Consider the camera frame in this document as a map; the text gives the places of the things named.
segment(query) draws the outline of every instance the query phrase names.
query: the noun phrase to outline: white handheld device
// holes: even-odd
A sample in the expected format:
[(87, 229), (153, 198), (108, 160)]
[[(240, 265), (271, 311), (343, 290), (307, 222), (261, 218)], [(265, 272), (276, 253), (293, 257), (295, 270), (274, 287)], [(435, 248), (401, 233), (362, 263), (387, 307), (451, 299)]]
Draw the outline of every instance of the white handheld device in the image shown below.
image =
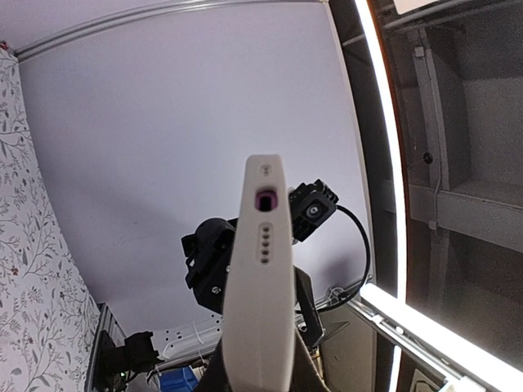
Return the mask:
[(287, 392), (294, 359), (292, 226), (281, 157), (253, 155), (223, 303), (223, 360), (234, 392)]

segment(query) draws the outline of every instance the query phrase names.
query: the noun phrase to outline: black cable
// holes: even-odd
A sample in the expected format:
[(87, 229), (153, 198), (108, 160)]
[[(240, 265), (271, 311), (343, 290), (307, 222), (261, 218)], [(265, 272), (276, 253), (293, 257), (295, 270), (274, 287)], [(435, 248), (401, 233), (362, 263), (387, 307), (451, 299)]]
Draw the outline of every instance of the black cable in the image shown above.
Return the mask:
[(124, 392), (127, 389), (128, 384), (138, 377), (139, 373), (134, 373), (128, 379), (126, 379), (122, 384), (120, 384), (114, 392)]
[(365, 233), (365, 229), (364, 229), (363, 225), (361, 224), (360, 220), (356, 217), (356, 215), (354, 215), (351, 211), (349, 211), (344, 206), (340, 206), (338, 204), (336, 206), (336, 208), (339, 211), (343, 212), (345, 215), (349, 216), (352, 219), (352, 221), (355, 223), (358, 230), (360, 231), (361, 238), (363, 239), (363, 242), (365, 245), (365, 271), (363, 272), (363, 278), (360, 280), (358, 285), (354, 289), (352, 289), (351, 293), (344, 292), (340, 296), (343, 296), (343, 295), (346, 295), (346, 296), (344, 296), (338, 303), (336, 303), (334, 305), (325, 306), (323, 308), (319, 308), (319, 309), (317, 309), (318, 313), (329, 312), (330, 310), (335, 310), (335, 309), (339, 308), (340, 306), (345, 305), (348, 301), (350, 301), (352, 298), (357, 296), (358, 293), (360, 292), (360, 289), (367, 282), (367, 277), (369, 276), (369, 271), (370, 271), (370, 259), (371, 259), (370, 242), (369, 242), (369, 237), (367, 236), (367, 233)]

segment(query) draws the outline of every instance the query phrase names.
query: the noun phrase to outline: white panel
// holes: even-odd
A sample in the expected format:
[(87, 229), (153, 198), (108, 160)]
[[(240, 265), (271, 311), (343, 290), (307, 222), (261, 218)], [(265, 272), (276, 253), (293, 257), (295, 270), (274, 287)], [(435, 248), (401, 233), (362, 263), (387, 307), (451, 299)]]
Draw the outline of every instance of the white panel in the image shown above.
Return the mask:
[(396, 5), (398, 14), (401, 15), (437, 1), (439, 0), (394, 0), (394, 4)]
[[(180, 237), (238, 215), (251, 154), (280, 154), (289, 185), (321, 178), (368, 226), (334, 34), (325, 4), (227, 7), (127, 24), (21, 65), (60, 226), (127, 334), (208, 317), (185, 285)], [(341, 214), (294, 251), (318, 297), (364, 268)]]

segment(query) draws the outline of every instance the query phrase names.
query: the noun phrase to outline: led light strip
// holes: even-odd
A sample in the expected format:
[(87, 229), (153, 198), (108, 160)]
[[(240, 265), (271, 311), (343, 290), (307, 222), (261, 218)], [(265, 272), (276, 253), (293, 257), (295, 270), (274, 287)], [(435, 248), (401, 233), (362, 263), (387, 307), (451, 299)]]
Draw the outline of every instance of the led light strip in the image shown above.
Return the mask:
[(413, 340), (403, 332), (399, 333), (398, 330), (400, 328), (390, 319), (387, 319), (376, 305), (371, 304), (369, 301), (363, 303), (355, 298), (349, 301), (347, 306), (377, 333), (391, 343), (401, 347), (403, 352), (408, 354), (416, 363), (422, 364), (424, 368), (434, 372), (435, 375), (441, 375), (442, 380), (455, 382), (463, 378), (461, 372), (451, 367), (448, 362), (441, 360), (437, 353), (430, 351), (425, 345), (420, 345), (417, 340)]
[[(396, 203), (396, 236), (397, 236), (397, 263), (398, 263), (398, 282), (397, 298), (398, 301), (405, 303), (407, 296), (407, 225), (405, 215), (405, 192), (403, 188), (403, 172), (401, 167), (400, 141), (396, 127), (396, 116), (392, 105), (391, 90), (385, 70), (385, 61), (378, 41), (378, 34), (373, 18), (370, 13), (367, 0), (355, 0), (360, 21), (363, 26), (367, 45), (369, 46), (370, 57), (373, 62), (374, 73), (378, 82), (378, 90), (382, 101), (383, 116), (387, 129), (389, 150), (391, 152), (392, 182), (394, 185), (394, 198)], [(394, 348), (394, 358), (391, 368), (390, 392), (396, 392), (398, 376), (400, 375), (401, 349)]]
[(431, 320), (404, 302), (368, 283), (360, 290), (363, 300), (385, 320), (402, 327), (423, 346), (487, 390), (512, 392), (523, 385), (523, 373), (470, 341)]

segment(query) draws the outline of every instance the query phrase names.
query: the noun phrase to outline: light bar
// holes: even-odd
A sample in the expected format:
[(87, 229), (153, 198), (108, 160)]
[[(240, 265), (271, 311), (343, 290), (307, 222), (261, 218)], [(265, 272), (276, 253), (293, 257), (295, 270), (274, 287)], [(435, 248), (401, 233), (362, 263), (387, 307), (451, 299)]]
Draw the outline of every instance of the light bar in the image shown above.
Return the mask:
[(380, 315), (422, 341), (423, 345), (431, 347), (451, 365), (465, 371), (467, 376), (481, 381), (488, 390), (513, 392), (523, 385), (523, 372), (398, 301), (375, 285), (366, 284), (361, 288), (360, 295)]
[[(394, 106), (392, 104), (391, 89), (385, 69), (385, 61), (381, 47), (379, 45), (378, 34), (373, 18), (370, 13), (367, 0), (355, 0), (356, 8), (360, 16), (361, 25), (367, 45), (369, 47), (370, 58), (373, 62), (374, 74), (378, 82), (379, 96), (382, 102), (383, 117), (385, 118), (385, 127), (387, 129), (387, 138), (389, 141), (389, 151), (391, 153), (392, 165), (392, 184), (394, 185), (394, 199), (396, 203), (396, 237), (397, 237), (397, 263), (398, 263), (398, 281), (397, 297), (401, 302), (406, 301), (407, 297), (407, 223), (405, 213), (405, 191), (403, 188), (403, 173), (401, 167), (400, 140), (398, 138), (398, 129), (396, 127), (396, 116), (394, 115)], [(394, 358), (391, 369), (391, 383), (389, 392), (396, 392), (398, 376), (400, 375), (401, 349), (394, 348)]]

